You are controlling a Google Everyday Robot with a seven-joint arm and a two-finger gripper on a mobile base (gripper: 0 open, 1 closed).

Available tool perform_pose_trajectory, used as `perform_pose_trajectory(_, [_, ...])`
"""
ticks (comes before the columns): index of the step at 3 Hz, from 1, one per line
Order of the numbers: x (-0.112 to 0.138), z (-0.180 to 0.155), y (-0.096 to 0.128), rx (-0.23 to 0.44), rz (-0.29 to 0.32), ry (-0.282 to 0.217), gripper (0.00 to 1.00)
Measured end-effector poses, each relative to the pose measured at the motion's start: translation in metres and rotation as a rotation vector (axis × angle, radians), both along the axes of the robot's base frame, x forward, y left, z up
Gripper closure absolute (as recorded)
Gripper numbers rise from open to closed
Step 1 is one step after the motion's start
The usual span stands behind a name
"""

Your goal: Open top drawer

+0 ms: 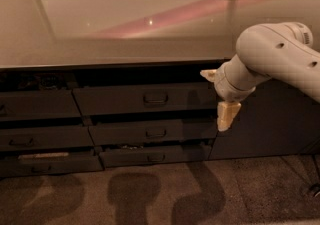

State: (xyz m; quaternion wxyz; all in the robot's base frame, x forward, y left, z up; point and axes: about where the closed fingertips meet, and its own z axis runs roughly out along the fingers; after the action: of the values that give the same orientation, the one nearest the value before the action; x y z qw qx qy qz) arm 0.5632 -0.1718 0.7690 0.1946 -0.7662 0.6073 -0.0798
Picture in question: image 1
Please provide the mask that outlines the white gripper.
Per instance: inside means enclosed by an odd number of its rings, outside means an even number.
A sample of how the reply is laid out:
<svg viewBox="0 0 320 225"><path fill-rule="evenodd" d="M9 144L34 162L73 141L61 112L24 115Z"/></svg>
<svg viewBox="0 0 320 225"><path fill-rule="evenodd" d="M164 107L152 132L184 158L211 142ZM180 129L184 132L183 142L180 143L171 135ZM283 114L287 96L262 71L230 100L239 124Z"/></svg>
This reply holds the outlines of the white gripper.
<svg viewBox="0 0 320 225"><path fill-rule="evenodd" d="M214 81L214 88L218 96L224 101L217 106L217 127L219 132L227 131L241 109L239 102L246 99L256 88L239 90L227 79L225 69L227 63L223 63L217 70L201 70L200 75L208 81Z"/></svg>

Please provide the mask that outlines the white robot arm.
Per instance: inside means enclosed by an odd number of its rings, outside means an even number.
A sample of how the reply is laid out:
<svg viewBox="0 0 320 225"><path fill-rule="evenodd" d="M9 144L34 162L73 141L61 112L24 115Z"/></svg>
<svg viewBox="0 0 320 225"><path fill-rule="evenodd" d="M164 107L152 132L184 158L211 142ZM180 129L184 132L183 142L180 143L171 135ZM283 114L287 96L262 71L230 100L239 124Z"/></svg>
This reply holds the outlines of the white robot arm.
<svg viewBox="0 0 320 225"><path fill-rule="evenodd" d="M200 72L221 98L218 130L228 130L241 102L270 79L296 87L320 102L320 53L312 46L311 30L298 22L258 24L244 30L230 61Z"/></svg>

